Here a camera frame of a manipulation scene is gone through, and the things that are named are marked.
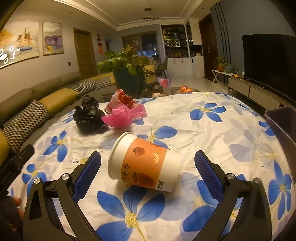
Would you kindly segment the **person's left hand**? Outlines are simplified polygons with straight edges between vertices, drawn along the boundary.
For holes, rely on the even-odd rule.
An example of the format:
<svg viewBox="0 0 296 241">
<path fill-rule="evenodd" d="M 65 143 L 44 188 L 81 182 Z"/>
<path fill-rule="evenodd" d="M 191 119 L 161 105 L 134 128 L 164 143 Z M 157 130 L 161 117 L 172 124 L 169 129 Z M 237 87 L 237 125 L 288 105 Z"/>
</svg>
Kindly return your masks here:
<svg viewBox="0 0 296 241">
<path fill-rule="evenodd" d="M 19 209 L 19 206 L 22 204 L 22 200 L 18 197 L 10 196 L 10 198 L 13 202 L 10 226 L 12 231 L 16 232 L 17 229 L 23 224 L 24 212 Z"/>
</svg>

